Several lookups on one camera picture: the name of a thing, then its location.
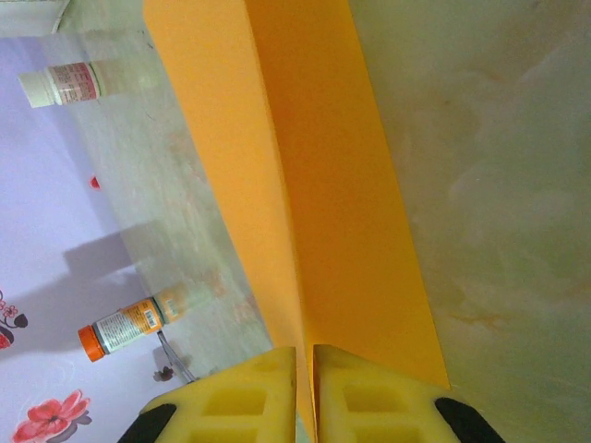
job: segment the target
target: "table surface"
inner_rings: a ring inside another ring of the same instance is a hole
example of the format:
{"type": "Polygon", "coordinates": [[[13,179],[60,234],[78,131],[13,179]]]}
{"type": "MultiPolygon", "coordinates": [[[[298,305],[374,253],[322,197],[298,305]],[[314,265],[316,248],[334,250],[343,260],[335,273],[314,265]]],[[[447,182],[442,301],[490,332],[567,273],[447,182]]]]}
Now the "table surface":
{"type": "MultiPolygon", "coordinates": [[[[539,26],[522,0],[427,3],[352,7],[450,379],[509,441],[588,441],[591,125],[576,117],[591,114],[588,2],[536,9],[539,26]],[[470,26],[453,27],[462,14],[470,26]],[[518,52],[494,37],[517,19],[533,35],[511,28],[518,52]],[[474,50],[485,44],[489,63],[474,50]]],[[[168,341],[197,377],[269,350],[141,1],[72,0],[42,44],[52,65],[108,73],[112,94],[68,109],[147,291],[188,288],[168,341]]]]}

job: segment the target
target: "white bottle cap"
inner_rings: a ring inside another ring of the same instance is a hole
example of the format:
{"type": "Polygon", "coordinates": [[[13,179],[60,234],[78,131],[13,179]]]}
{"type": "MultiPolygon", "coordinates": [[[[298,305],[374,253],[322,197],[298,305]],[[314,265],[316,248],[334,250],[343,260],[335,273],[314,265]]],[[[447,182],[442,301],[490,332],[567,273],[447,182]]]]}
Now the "white bottle cap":
{"type": "Polygon", "coordinates": [[[55,103],[54,93],[43,71],[27,72],[18,76],[31,108],[40,108],[55,103]]]}

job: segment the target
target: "pink flower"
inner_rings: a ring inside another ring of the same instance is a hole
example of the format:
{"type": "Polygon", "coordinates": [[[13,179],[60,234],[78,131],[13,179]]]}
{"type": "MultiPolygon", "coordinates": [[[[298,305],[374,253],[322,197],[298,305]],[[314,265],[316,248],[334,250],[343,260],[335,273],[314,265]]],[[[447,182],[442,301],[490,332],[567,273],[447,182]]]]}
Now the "pink flower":
{"type": "Polygon", "coordinates": [[[10,340],[4,334],[0,334],[0,349],[10,346],[10,340]]]}
{"type": "Polygon", "coordinates": [[[4,310],[4,317],[10,317],[10,318],[12,318],[12,317],[14,317],[16,314],[18,314],[18,309],[17,309],[17,307],[16,307],[16,306],[14,306],[14,305],[12,305],[12,306],[10,306],[10,307],[7,307],[7,308],[4,310]]]}
{"type": "Polygon", "coordinates": [[[63,403],[51,399],[30,408],[29,420],[18,425],[12,443],[44,443],[68,429],[73,420],[86,412],[89,403],[90,399],[82,400],[82,391],[78,389],[63,403]]]}

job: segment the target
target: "orange bottle cap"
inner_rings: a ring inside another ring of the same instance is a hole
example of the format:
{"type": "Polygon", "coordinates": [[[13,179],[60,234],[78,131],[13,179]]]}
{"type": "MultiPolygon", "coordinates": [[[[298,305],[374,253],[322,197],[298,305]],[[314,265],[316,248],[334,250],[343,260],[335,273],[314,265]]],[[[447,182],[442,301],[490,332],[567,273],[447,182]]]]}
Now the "orange bottle cap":
{"type": "Polygon", "coordinates": [[[92,326],[89,325],[79,329],[78,336],[80,337],[84,351],[86,351],[86,355],[92,362],[96,362],[104,357],[103,347],[99,343],[99,339],[92,326]]]}

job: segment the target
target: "white plastic bottle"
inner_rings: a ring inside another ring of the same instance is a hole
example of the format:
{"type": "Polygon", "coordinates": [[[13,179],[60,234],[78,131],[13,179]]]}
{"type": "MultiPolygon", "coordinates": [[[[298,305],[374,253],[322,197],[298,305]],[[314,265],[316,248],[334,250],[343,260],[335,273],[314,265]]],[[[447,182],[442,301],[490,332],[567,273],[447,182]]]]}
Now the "white plastic bottle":
{"type": "Polygon", "coordinates": [[[21,74],[18,79],[33,108],[95,100],[101,96],[92,63],[49,66],[43,71],[21,74]]]}

